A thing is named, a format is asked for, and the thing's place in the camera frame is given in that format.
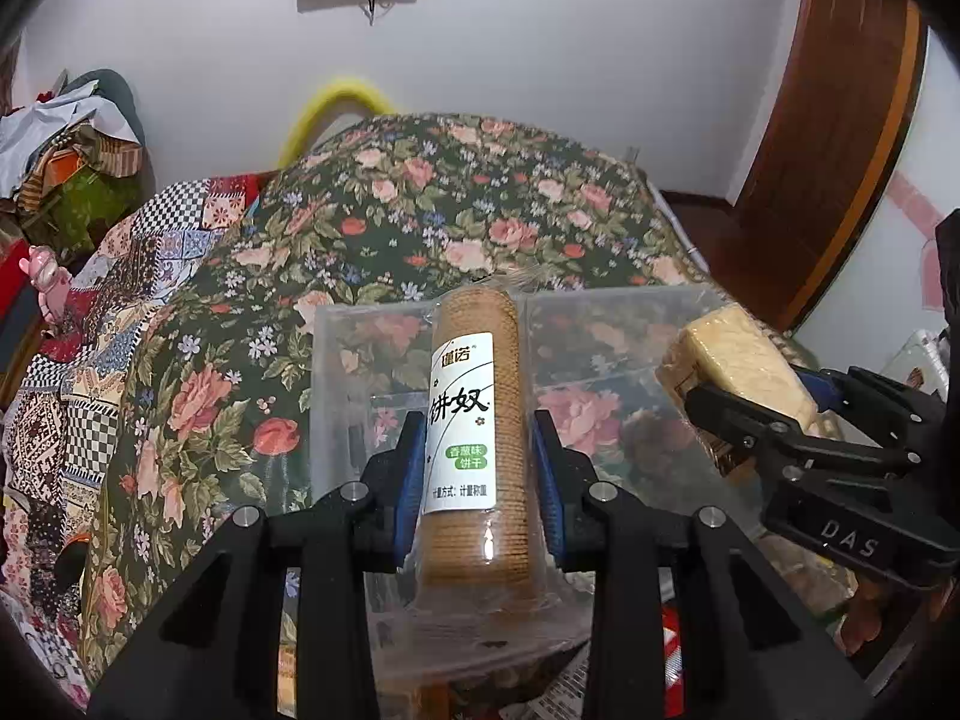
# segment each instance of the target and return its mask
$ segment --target white label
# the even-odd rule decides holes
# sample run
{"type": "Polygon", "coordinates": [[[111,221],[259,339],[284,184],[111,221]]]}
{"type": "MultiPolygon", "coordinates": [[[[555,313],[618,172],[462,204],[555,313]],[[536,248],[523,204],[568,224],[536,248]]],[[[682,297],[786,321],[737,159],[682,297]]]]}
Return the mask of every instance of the white label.
{"type": "Polygon", "coordinates": [[[471,333],[430,361],[424,513],[495,505],[493,333],[471,333]]]}

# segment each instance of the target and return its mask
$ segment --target transparent plastic container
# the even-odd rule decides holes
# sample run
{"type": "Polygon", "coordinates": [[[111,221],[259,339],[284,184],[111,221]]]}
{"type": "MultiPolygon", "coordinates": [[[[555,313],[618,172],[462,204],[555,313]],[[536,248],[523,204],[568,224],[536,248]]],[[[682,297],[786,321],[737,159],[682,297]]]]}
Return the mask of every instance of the transparent plastic container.
{"type": "MultiPolygon", "coordinates": [[[[560,439],[597,473],[650,506],[692,514],[720,506],[760,534],[751,482],[721,478],[693,428],[656,381],[680,328],[721,307],[709,287],[625,288],[512,295],[525,313],[527,408],[549,409],[560,439]]],[[[410,410],[428,405],[432,302],[320,306],[314,331],[310,448],[314,490],[355,479],[395,445],[410,410]]],[[[589,637],[592,586],[555,569],[539,608],[425,613],[416,572],[368,576],[368,621],[378,683],[437,683],[523,664],[589,637]]]]}

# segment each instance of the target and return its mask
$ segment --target green fabric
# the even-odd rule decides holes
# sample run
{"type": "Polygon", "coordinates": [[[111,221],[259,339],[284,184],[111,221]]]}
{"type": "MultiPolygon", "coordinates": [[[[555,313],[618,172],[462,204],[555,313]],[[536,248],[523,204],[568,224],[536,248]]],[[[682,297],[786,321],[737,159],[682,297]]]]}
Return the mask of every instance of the green fabric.
{"type": "Polygon", "coordinates": [[[104,231],[136,204],[139,196],[136,176],[114,178],[84,165],[51,191],[45,207],[23,225],[33,245],[49,245],[69,256],[93,252],[88,225],[102,220],[104,231]]]}
{"type": "Polygon", "coordinates": [[[532,263],[555,289],[702,278],[634,169],[533,127],[371,119],[282,172],[133,357],[85,575],[90,678],[229,511],[326,493],[305,451],[316,305],[532,263]]]}

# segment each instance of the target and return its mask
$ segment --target yellow hose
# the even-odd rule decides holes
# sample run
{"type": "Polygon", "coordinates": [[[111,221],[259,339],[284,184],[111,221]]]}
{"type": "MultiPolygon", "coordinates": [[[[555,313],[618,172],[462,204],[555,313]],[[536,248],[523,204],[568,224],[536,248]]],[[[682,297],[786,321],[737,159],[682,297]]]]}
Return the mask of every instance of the yellow hose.
{"type": "Polygon", "coordinates": [[[320,89],[299,115],[280,151],[277,167],[287,167],[296,162],[310,146],[310,138],[323,114],[332,105],[345,101],[359,103],[373,116],[395,112],[390,101],[370,84],[360,79],[335,79],[320,89]]]}

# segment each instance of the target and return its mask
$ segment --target pink toy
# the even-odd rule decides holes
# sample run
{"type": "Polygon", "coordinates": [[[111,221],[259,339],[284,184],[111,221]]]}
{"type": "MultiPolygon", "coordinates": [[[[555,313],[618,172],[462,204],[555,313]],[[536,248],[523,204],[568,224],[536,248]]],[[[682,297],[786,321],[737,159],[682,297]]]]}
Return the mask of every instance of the pink toy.
{"type": "Polygon", "coordinates": [[[56,255],[50,247],[30,247],[30,259],[21,259],[20,269],[30,276],[30,283],[40,293],[40,314],[43,320],[56,327],[64,317],[66,295],[70,292],[73,276],[56,264],[56,255]]]}

